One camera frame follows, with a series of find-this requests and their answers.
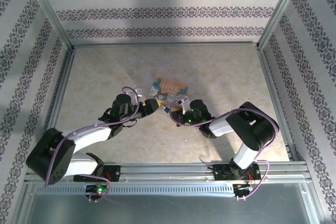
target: white wall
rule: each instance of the white wall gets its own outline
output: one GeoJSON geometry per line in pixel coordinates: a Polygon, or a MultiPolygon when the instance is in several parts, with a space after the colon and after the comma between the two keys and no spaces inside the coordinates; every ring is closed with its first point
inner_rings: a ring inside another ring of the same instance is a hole
{"type": "Polygon", "coordinates": [[[0,31],[0,223],[9,223],[65,48],[37,0],[0,0],[0,31]]]}
{"type": "Polygon", "coordinates": [[[279,0],[50,0],[74,45],[257,42],[279,0]]]}
{"type": "Polygon", "coordinates": [[[264,48],[282,111],[336,222],[336,0],[291,0],[264,48]]]}

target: marble surface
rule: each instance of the marble surface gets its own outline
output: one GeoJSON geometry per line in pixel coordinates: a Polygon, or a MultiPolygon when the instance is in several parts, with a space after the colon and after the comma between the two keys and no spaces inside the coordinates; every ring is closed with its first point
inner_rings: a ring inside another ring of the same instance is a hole
{"type": "MultiPolygon", "coordinates": [[[[202,99],[213,116],[250,101],[274,119],[275,112],[254,46],[161,46],[80,48],[72,65],[57,129],[91,124],[111,107],[124,86],[149,94],[156,77],[189,86],[190,100],[202,99]]],[[[235,133],[206,139],[194,127],[176,127],[159,109],[135,127],[91,145],[104,162],[229,161],[242,141],[235,133]]],[[[281,134],[260,159],[287,161],[281,134]]]]}

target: metal frame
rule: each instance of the metal frame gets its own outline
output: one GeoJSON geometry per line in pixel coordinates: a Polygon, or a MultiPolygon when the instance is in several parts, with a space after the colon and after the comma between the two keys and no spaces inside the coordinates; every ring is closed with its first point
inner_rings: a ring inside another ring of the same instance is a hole
{"type": "Polygon", "coordinates": [[[285,144],[287,143],[287,145],[288,145],[289,152],[290,152],[292,160],[293,161],[298,161],[299,157],[297,155],[297,152],[296,152],[295,147],[294,147],[293,140],[292,140],[291,135],[289,133],[289,129],[288,129],[288,125],[286,123],[285,115],[283,114],[283,111],[281,109],[280,99],[278,97],[276,87],[273,83],[271,73],[270,73],[269,68],[267,66],[265,55],[260,50],[257,50],[257,53],[258,53],[258,57],[259,57],[259,61],[260,61],[262,71],[263,71],[264,76],[265,76],[268,92],[271,96],[274,111],[275,111],[275,114],[276,114],[277,119],[278,119],[279,127],[280,127],[281,134],[282,134],[282,138],[283,138],[285,144]]]}
{"type": "Polygon", "coordinates": [[[61,39],[63,44],[66,45],[66,47],[68,49],[72,50],[73,45],[70,41],[70,38],[69,38],[67,32],[65,31],[61,21],[59,20],[55,10],[51,6],[50,1],[49,0],[38,0],[38,2],[40,3],[43,11],[45,12],[45,14],[47,16],[47,18],[50,20],[50,23],[52,24],[53,28],[55,29],[58,37],[61,39]]]}
{"type": "Polygon", "coordinates": [[[74,62],[76,50],[67,49],[62,63],[62,69],[60,71],[57,84],[52,95],[52,103],[50,104],[47,121],[45,122],[45,130],[56,126],[58,115],[61,109],[63,97],[68,84],[72,63],[74,62]]]}
{"type": "Polygon", "coordinates": [[[182,43],[134,43],[134,44],[86,44],[74,45],[74,48],[92,48],[92,47],[190,47],[190,46],[246,46],[257,45],[256,42],[237,41],[237,42],[182,42],[182,43]]]}
{"type": "MultiPolygon", "coordinates": [[[[215,181],[207,167],[219,163],[132,163],[120,165],[119,182],[112,183],[111,195],[186,195],[232,197],[233,182],[215,181]]],[[[265,184],[298,183],[303,203],[311,223],[322,223],[323,215],[314,204],[318,199],[314,193],[312,179],[305,162],[271,162],[265,184]]],[[[263,175],[265,164],[259,164],[263,175]]],[[[237,180],[234,183],[246,183],[237,180]]],[[[33,206],[35,195],[83,195],[87,184],[73,182],[72,177],[62,179],[56,185],[44,188],[44,181],[31,169],[25,177],[19,205],[12,223],[25,223],[33,206]]]]}
{"type": "Polygon", "coordinates": [[[258,49],[262,49],[265,47],[269,37],[272,35],[274,29],[279,23],[280,18],[285,12],[290,0],[279,0],[277,6],[274,9],[274,12],[269,19],[264,32],[262,33],[259,42],[257,43],[258,49]]]}
{"type": "MultiPolygon", "coordinates": [[[[324,215],[319,204],[318,196],[308,167],[305,162],[297,161],[299,157],[295,151],[289,129],[281,109],[280,100],[278,98],[275,85],[272,81],[269,68],[266,64],[265,56],[262,49],[266,45],[269,37],[277,26],[281,16],[283,15],[290,0],[279,0],[274,13],[258,43],[253,42],[213,42],[213,43],[168,43],[168,44],[108,44],[108,45],[77,45],[74,51],[73,45],[70,42],[66,31],[64,30],[56,12],[53,10],[49,0],[38,0],[55,28],[58,36],[62,42],[67,46],[67,53],[71,55],[65,59],[65,69],[60,74],[59,85],[54,92],[55,101],[50,106],[50,120],[46,123],[46,127],[55,127],[58,119],[58,114],[61,108],[62,100],[65,94],[67,81],[71,72],[71,66],[74,60],[76,48],[88,47],[147,47],[147,46],[212,46],[212,45],[255,45],[260,60],[260,64],[265,76],[266,84],[274,105],[275,113],[279,122],[279,126],[283,135],[285,144],[287,142],[288,151],[292,162],[270,162],[270,171],[267,175],[265,184],[272,183],[298,183],[302,195],[306,211],[312,223],[323,223],[324,215]]],[[[155,188],[157,186],[181,186],[192,188],[197,186],[218,186],[226,184],[227,182],[216,182],[212,173],[207,169],[208,165],[214,163],[133,163],[120,164],[121,174],[120,181],[112,183],[112,187],[120,188],[111,194],[131,194],[132,190],[128,191],[125,188],[140,188],[146,185],[147,188],[155,188]]],[[[260,164],[260,172],[264,174],[266,165],[260,164]]],[[[83,188],[86,183],[75,183],[72,178],[62,179],[56,185],[48,188],[43,187],[44,181],[36,175],[31,169],[25,177],[24,185],[20,193],[18,205],[15,209],[12,223],[25,223],[29,217],[30,210],[33,205],[34,197],[38,194],[83,194],[83,188]]]]}

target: wire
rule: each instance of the wire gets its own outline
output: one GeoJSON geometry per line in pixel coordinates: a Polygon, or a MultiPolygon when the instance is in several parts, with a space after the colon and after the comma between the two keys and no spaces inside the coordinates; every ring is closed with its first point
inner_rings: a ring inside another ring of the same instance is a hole
{"type": "MultiPolygon", "coordinates": [[[[187,99],[187,98],[183,97],[183,98],[180,98],[180,99],[175,100],[175,101],[172,103],[172,105],[171,105],[170,108],[172,108],[172,106],[173,106],[174,104],[178,103],[179,101],[186,100],[186,99],[187,99]]],[[[211,122],[213,122],[213,121],[215,121],[215,120],[217,120],[217,119],[223,118],[223,117],[228,116],[228,115],[233,114],[233,113],[237,113],[237,112],[239,112],[239,111],[247,111],[247,112],[252,112],[252,113],[261,115],[262,117],[266,118],[266,119],[270,122],[270,124],[273,126],[273,128],[274,128],[274,132],[275,132],[273,138],[272,138],[272,139],[271,139],[265,146],[263,146],[263,147],[259,150],[259,153],[258,153],[257,156],[255,157],[255,161],[256,161],[256,162],[264,162],[264,163],[267,164],[267,169],[266,169],[266,172],[265,172],[264,176],[261,178],[261,180],[260,180],[259,184],[257,185],[257,187],[256,187],[255,189],[253,189],[247,196],[244,196],[244,197],[237,197],[237,200],[239,200],[239,199],[244,199],[244,200],[245,200],[246,198],[250,197],[251,195],[253,195],[253,194],[258,190],[258,188],[260,187],[261,183],[265,180],[266,175],[268,174],[268,171],[269,171],[269,162],[268,162],[267,160],[256,160],[256,159],[257,159],[257,157],[263,152],[263,150],[266,149],[267,147],[269,147],[269,146],[275,141],[275,139],[277,138],[277,135],[278,135],[278,132],[279,132],[279,127],[275,124],[275,122],[273,121],[273,119],[272,119],[271,117],[269,117],[267,114],[265,114],[264,112],[261,112],[261,111],[258,111],[258,110],[253,110],[253,109],[247,109],[247,108],[237,108],[237,109],[228,111],[228,112],[224,113],[223,115],[220,115],[220,116],[217,117],[217,118],[213,118],[213,119],[210,119],[210,120],[208,120],[208,121],[206,121],[206,122],[196,123],[196,124],[183,124],[183,123],[178,122],[177,120],[175,120],[175,119],[173,118],[171,109],[170,109],[170,112],[169,112],[169,116],[170,116],[170,118],[171,118],[177,125],[180,125],[180,126],[193,126],[193,127],[195,127],[195,126],[201,126],[201,125],[203,125],[203,124],[211,123],[211,122]]]]}
{"type": "Polygon", "coordinates": [[[111,177],[111,175],[110,175],[108,172],[103,173],[103,175],[105,175],[105,174],[106,174],[106,176],[107,176],[107,179],[108,179],[109,181],[112,181],[112,177],[111,177]]]}
{"type": "Polygon", "coordinates": [[[252,180],[252,179],[251,179],[251,175],[250,175],[250,173],[249,173],[249,174],[248,174],[248,182],[247,182],[247,183],[250,184],[251,180],[252,180]]]}
{"type": "Polygon", "coordinates": [[[45,186],[45,187],[47,187],[48,184],[49,184],[50,174],[51,174],[51,171],[52,171],[52,169],[53,169],[53,165],[54,165],[54,162],[55,162],[55,159],[56,159],[56,155],[57,155],[57,153],[58,153],[60,147],[62,146],[62,144],[65,142],[65,140],[69,139],[70,137],[72,137],[72,136],[74,136],[74,135],[76,135],[76,134],[78,134],[78,133],[84,132],[84,131],[86,131],[86,130],[95,129],[95,128],[97,128],[97,127],[106,127],[106,126],[111,126],[111,125],[117,125],[117,124],[126,123],[126,122],[128,122],[129,120],[131,120],[131,119],[136,115],[136,113],[138,112],[138,109],[139,109],[139,107],[140,107],[140,100],[139,100],[139,98],[138,98],[138,94],[137,94],[137,92],[136,92],[133,88],[130,88],[130,87],[123,87],[123,88],[121,89],[121,91],[122,91],[123,93],[126,93],[126,92],[124,91],[125,89],[129,89],[129,90],[133,91],[133,93],[135,94],[136,107],[137,107],[137,108],[135,109],[135,111],[133,112],[133,114],[131,114],[129,118],[126,118],[126,119],[121,120],[121,121],[119,121],[119,122],[102,123],[102,124],[94,124],[94,125],[90,125],[90,126],[85,126],[85,127],[80,128],[80,129],[78,129],[78,130],[76,130],[76,131],[74,131],[74,132],[71,132],[70,134],[68,134],[67,136],[65,136],[65,137],[58,143],[58,145],[56,146],[56,148],[55,148],[55,150],[54,150],[54,153],[53,153],[53,155],[52,155],[52,157],[51,157],[50,164],[49,164],[48,171],[47,171],[47,175],[46,175],[46,179],[45,179],[45,183],[44,183],[44,186],[45,186]]]}
{"type": "Polygon", "coordinates": [[[261,111],[258,111],[258,110],[253,110],[253,109],[247,109],[247,108],[237,108],[237,109],[234,109],[234,110],[231,110],[231,111],[228,111],[226,113],[224,113],[223,115],[220,115],[219,117],[217,118],[213,118],[213,119],[210,119],[208,121],[205,121],[205,122],[202,122],[202,123],[195,123],[195,124],[183,124],[183,123],[180,123],[178,122],[177,120],[174,119],[173,117],[173,114],[172,114],[172,106],[175,105],[176,103],[178,103],[179,101],[182,101],[182,100],[186,100],[185,97],[182,97],[180,99],[177,99],[175,100],[172,105],[170,106],[170,111],[169,111],[169,116],[170,118],[173,120],[173,122],[175,122],[177,125],[180,125],[180,126],[192,126],[192,127],[196,127],[196,126],[201,126],[203,124],[207,124],[207,123],[211,123],[217,119],[220,119],[220,118],[223,118],[225,116],[228,116],[228,115],[231,115],[233,113],[237,113],[239,111],[247,111],[247,112],[252,112],[252,113],[255,113],[255,114],[258,114],[258,115],[261,115],[262,117],[266,118],[270,124],[273,126],[274,128],[274,136],[273,138],[270,140],[269,143],[267,143],[263,148],[261,148],[261,150],[259,151],[258,155],[256,156],[256,158],[260,155],[260,153],[267,147],[269,147],[273,142],[274,140],[277,138],[277,135],[278,135],[278,132],[279,132],[279,127],[275,124],[275,122],[273,121],[273,119],[271,117],[269,117],[267,114],[265,114],[264,112],[261,112],[261,111]]]}
{"type": "Polygon", "coordinates": [[[109,192],[110,192],[110,190],[111,190],[111,183],[110,183],[110,181],[109,181],[107,178],[98,177],[98,176],[93,176],[93,175],[87,175],[87,174],[79,174],[79,176],[88,177],[88,178],[102,179],[102,180],[105,180],[105,181],[108,183],[108,185],[109,185],[109,187],[107,188],[107,191],[106,191],[103,195],[100,195],[100,194],[97,194],[97,193],[92,193],[92,194],[90,194],[90,195],[89,195],[89,201],[92,201],[91,197],[92,197],[93,195],[100,196],[100,198],[94,200],[94,202],[99,202],[99,201],[101,201],[102,199],[104,199],[104,198],[107,196],[107,194],[109,194],[109,192]]]}
{"type": "Polygon", "coordinates": [[[135,125],[137,124],[138,121],[137,121],[137,119],[135,119],[134,121],[135,121],[135,123],[133,123],[133,124],[131,124],[131,125],[123,125],[123,127],[124,127],[124,128],[131,128],[131,127],[135,126],[135,125]]]}
{"type": "Polygon", "coordinates": [[[240,199],[244,199],[245,200],[248,197],[252,196],[258,190],[258,188],[260,187],[261,183],[265,180],[265,178],[266,178],[266,176],[268,174],[268,171],[269,171],[269,162],[267,160],[255,160],[255,161],[267,164],[267,168],[266,168],[265,174],[263,175],[263,177],[261,178],[259,184],[257,185],[257,187],[255,189],[253,189],[248,195],[246,195],[244,197],[237,197],[237,200],[240,200],[240,199]]]}

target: black bracket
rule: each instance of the black bracket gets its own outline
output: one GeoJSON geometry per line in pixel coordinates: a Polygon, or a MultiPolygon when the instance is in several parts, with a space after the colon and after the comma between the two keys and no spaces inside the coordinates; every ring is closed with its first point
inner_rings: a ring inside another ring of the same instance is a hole
{"type": "Polygon", "coordinates": [[[233,184],[235,197],[244,197],[250,194],[249,184],[233,184]]]}
{"type": "Polygon", "coordinates": [[[260,169],[259,165],[256,163],[251,164],[244,172],[240,175],[232,173],[230,164],[216,164],[212,165],[212,167],[208,167],[208,169],[213,171],[215,181],[223,181],[223,180],[250,180],[249,175],[254,180],[260,180],[260,169]]]}
{"type": "MultiPolygon", "coordinates": [[[[26,164],[41,178],[46,178],[53,154],[52,149],[55,149],[62,139],[62,132],[55,128],[48,129],[27,157],[26,164]]],[[[73,140],[66,140],[60,147],[51,170],[49,185],[53,185],[62,179],[68,169],[74,149],[73,140]]]]}
{"type": "MultiPolygon", "coordinates": [[[[119,182],[120,165],[104,165],[101,175],[98,176],[106,178],[110,182],[119,182]]],[[[74,182],[103,182],[103,181],[104,180],[102,179],[88,178],[80,175],[74,176],[74,182]]]]}
{"type": "MultiPolygon", "coordinates": [[[[202,100],[194,100],[190,103],[190,111],[183,114],[183,110],[179,109],[172,112],[175,120],[183,124],[196,124],[206,122],[214,117],[208,111],[208,108],[202,100]]],[[[210,123],[201,125],[198,129],[206,138],[216,138],[216,136],[209,129],[210,123]]]]}

